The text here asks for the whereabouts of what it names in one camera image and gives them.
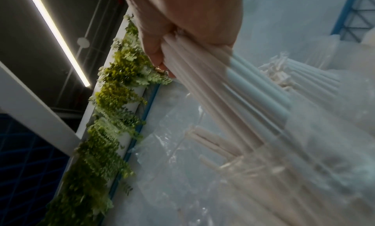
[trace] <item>dark ceiling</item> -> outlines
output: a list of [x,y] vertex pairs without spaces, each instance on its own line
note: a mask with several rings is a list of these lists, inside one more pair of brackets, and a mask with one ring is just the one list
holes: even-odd
[[[42,0],[73,55],[88,33],[90,47],[82,49],[78,63],[92,86],[103,65],[127,5],[124,0]],[[42,101],[55,108],[82,111],[92,90],[84,88],[75,72],[60,101],[57,98],[71,64],[32,0],[0,0],[0,60]]]

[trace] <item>ceiling light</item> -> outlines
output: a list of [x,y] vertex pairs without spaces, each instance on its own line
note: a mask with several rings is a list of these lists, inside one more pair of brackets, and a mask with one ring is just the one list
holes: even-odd
[[75,58],[74,58],[73,54],[71,53],[68,45],[65,43],[63,37],[61,36],[61,33],[59,32],[59,30],[57,29],[57,27],[56,27],[55,23],[53,22],[52,18],[48,14],[48,12],[47,12],[46,8],[44,7],[42,1],[41,0],[32,0],[32,1],[34,2],[35,6],[38,8],[40,14],[42,15],[42,17],[46,21],[46,23],[47,23],[48,27],[50,28],[50,30],[52,31],[52,33],[54,34],[57,42],[60,44],[62,50],[64,51],[65,55],[68,57],[70,63],[73,65],[73,68],[77,72],[78,76],[81,78],[83,84],[86,87],[90,86],[89,81],[87,80],[87,78],[84,75],[83,71],[81,70],[79,64],[75,60]]

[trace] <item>green plant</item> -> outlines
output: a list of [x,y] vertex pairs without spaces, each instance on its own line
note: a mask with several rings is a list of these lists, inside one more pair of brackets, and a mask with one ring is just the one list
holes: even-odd
[[95,105],[93,122],[87,126],[88,138],[76,149],[77,160],[63,177],[59,195],[48,205],[40,226],[94,226],[113,207],[107,183],[120,173],[122,189],[129,195],[132,187],[126,179],[134,175],[128,163],[117,154],[124,148],[119,137],[128,133],[141,139],[135,130],[145,124],[126,108],[129,103],[147,104],[134,88],[171,80],[157,73],[138,40],[138,30],[131,18],[124,39],[114,40],[114,62],[101,67],[98,82],[101,90],[90,97]]

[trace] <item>blue grid panel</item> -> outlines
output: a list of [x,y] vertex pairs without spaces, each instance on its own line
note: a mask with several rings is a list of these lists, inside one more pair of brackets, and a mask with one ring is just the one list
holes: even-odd
[[46,213],[69,157],[0,114],[0,226],[34,226]]
[[361,42],[375,25],[375,0],[347,0],[332,34],[342,40]]

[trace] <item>hand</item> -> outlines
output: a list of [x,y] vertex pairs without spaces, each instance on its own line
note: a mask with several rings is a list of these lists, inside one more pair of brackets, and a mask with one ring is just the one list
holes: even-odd
[[242,23],[242,0],[126,0],[131,8],[142,48],[162,70],[162,37],[183,29],[212,45],[233,46]]

